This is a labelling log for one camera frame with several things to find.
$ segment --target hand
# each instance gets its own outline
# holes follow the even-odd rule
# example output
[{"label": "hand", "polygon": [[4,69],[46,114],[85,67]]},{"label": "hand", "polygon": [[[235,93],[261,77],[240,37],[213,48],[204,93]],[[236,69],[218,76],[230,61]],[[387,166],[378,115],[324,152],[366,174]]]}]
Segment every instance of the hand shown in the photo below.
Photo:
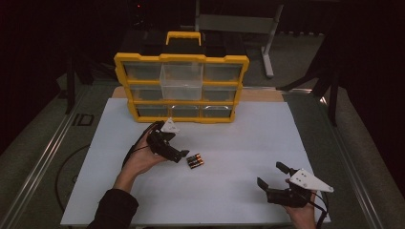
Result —
[{"label": "hand", "polygon": [[129,159],[126,161],[121,172],[117,176],[114,188],[123,190],[130,193],[135,178],[148,170],[150,170],[154,165],[167,160],[163,156],[155,155],[152,153],[151,149],[148,147],[146,138],[149,136],[149,131],[143,136],[139,141],[138,145],[135,147],[134,152],[130,155]]},{"label": "hand", "polygon": [[[312,191],[310,196],[310,201],[315,201],[315,191]],[[307,203],[302,208],[293,208],[288,206],[283,206],[289,217],[291,218],[292,223],[297,229],[315,229],[315,209],[313,205]]]}]

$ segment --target white table surface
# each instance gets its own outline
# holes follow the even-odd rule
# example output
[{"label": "white table surface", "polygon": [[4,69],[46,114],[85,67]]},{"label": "white table surface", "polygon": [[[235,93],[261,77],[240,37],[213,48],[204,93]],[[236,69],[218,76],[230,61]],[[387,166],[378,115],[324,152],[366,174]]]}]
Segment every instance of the white table surface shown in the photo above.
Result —
[{"label": "white table surface", "polygon": [[[111,189],[129,148],[150,123],[137,123],[125,98],[110,98],[86,155],[62,225],[87,225]],[[256,225],[290,222],[283,207],[266,202],[257,184],[286,189],[277,161],[312,173],[307,153],[285,102],[240,102],[233,123],[178,122],[170,143],[201,154],[205,164],[191,170],[185,158],[165,161],[135,181],[139,208],[135,225]],[[317,204],[324,204],[317,199]]]}]

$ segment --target black cable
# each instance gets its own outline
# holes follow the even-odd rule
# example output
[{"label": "black cable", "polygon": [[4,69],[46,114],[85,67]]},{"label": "black cable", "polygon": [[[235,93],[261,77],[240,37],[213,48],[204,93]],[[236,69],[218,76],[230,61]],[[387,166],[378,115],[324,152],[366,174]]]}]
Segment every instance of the black cable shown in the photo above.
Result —
[{"label": "black cable", "polygon": [[327,217],[328,215],[328,209],[325,211],[325,209],[323,209],[321,206],[319,206],[318,204],[312,202],[312,201],[308,201],[309,204],[313,205],[314,207],[316,207],[317,209],[321,210],[321,216],[318,219],[318,223],[316,223],[316,228],[320,229],[322,226],[322,223],[324,222],[324,219]]},{"label": "black cable", "polygon": [[140,147],[140,148],[134,150],[134,151],[132,152],[132,154],[133,154],[134,152],[138,151],[138,150],[145,149],[145,148],[148,148],[148,147],[149,147],[149,145]]},{"label": "black cable", "polygon": [[326,211],[325,210],[323,210],[323,209],[321,209],[321,211],[322,211],[322,214],[321,214],[321,216],[319,217],[319,220],[318,220],[318,223],[316,224],[316,228],[317,229],[320,229],[321,228],[321,225],[322,225],[322,222],[324,221],[324,219],[327,217],[327,215],[328,215],[328,212],[329,212],[329,200],[328,200],[328,195],[326,194],[326,193],[324,193],[324,195],[325,195],[325,200],[326,200],[326,202],[322,199],[322,201],[325,203],[325,207],[326,207]]},{"label": "black cable", "polygon": [[319,195],[317,195],[317,194],[315,194],[315,193],[313,193],[313,194],[316,195],[318,198],[320,198],[320,199],[322,200],[322,202],[324,202],[325,207],[326,207],[327,209],[329,209],[329,201],[328,201],[328,197],[326,196],[326,194],[325,194],[326,201],[324,201],[324,199],[323,199],[321,196],[319,196]]},{"label": "black cable", "polygon": [[62,200],[60,199],[59,190],[58,190],[58,187],[57,187],[57,184],[58,184],[58,182],[59,182],[60,173],[61,173],[63,167],[65,166],[65,164],[72,158],[72,156],[76,155],[78,152],[80,152],[80,151],[82,151],[82,150],[84,150],[84,149],[86,149],[86,148],[89,148],[89,147],[90,147],[90,144],[85,145],[85,146],[82,146],[82,147],[78,148],[77,150],[75,150],[73,153],[71,153],[71,154],[63,161],[62,165],[60,166],[59,170],[57,171],[56,178],[55,178],[55,181],[54,181],[54,192],[55,192],[55,195],[56,195],[57,203],[58,203],[60,209],[62,210],[62,213],[65,212],[65,207],[64,207],[63,204],[62,204]]}]

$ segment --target aluminum rail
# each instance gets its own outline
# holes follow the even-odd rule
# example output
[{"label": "aluminum rail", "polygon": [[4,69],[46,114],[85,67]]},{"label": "aluminum rail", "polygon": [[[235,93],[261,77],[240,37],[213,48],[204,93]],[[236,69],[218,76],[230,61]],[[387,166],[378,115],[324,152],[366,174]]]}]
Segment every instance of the aluminum rail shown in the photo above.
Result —
[{"label": "aluminum rail", "polygon": [[[322,109],[325,109],[327,106],[327,102],[324,97],[321,99],[320,106]],[[327,115],[327,112],[322,112],[322,116],[326,121],[330,123],[330,119]],[[364,216],[366,221],[369,223],[370,228],[372,229],[383,229],[384,226],[381,222],[380,217],[378,216],[373,202],[370,198],[369,192],[367,191],[366,186],[364,185],[363,181],[361,180],[360,175],[357,173],[357,169],[351,160],[351,156],[349,154],[348,149],[345,147],[345,143],[343,141],[342,136],[340,135],[338,128],[333,127],[332,125],[327,125],[330,128],[330,131],[334,135],[334,138],[337,141],[337,146],[340,148],[340,157],[343,168],[349,178],[349,182],[352,185],[353,191],[357,196],[357,200],[361,209],[363,210]]]},{"label": "aluminum rail", "polygon": [[56,154],[60,144],[62,143],[66,133],[68,132],[72,121],[74,119],[74,113],[77,110],[82,98],[87,92],[87,86],[83,86],[76,96],[75,106],[72,108],[69,114],[65,114],[58,128],[56,129],[53,137],[48,143],[45,151],[42,153],[41,158],[38,159],[36,164],[33,166],[30,174],[24,181],[20,191],[18,192],[16,198],[14,199],[9,211],[3,218],[0,224],[1,229],[11,229],[16,228],[18,220],[24,213],[28,203],[31,200],[33,193],[35,192],[37,186],[41,182],[42,177],[47,172],[49,165],[51,164],[54,155]]}]

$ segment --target plastic drawer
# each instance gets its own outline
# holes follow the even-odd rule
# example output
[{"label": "plastic drawer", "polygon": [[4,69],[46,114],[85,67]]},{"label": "plastic drawer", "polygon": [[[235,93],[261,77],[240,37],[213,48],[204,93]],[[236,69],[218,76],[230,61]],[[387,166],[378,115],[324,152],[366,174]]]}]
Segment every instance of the plastic drawer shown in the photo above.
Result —
[{"label": "plastic drawer", "polygon": [[189,84],[203,82],[203,64],[198,62],[167,62],[160,71],[160,82],[181,81]]},{"label": "plastic drawer", "polygon": [[139,116],[168,116],[166,105],[136,105]]},{"label": "plastic drawer", "polygon": [[123,62],[128,78],[137,80],[159,80],[160,62]]},{"label": "plastic drawer", "polygon": [[202,117],[230,117],[233,106],[203,106]]},{"label": "plastic drawer", "polygon": [[135,100],[156,101],[163,99],[160,85],[132,85],[130,90]]},{"label": "plastic drawer", "polygon": [[173,105],[171,110],[173,117],[198,117],[200,115],[200,106]]},{"label": "plastic drawer", "polygon": [[202,98],[201,86],[161,86],[164,99],[200,100]]},{"label": "plastic drawer", "polygon": [[237,87],[203,86],[202,99],[205,101],[233,101]]},{"label": "plastic drawer", "polygon": [[242,64],[205,64],[204,80],[238,81]]}]

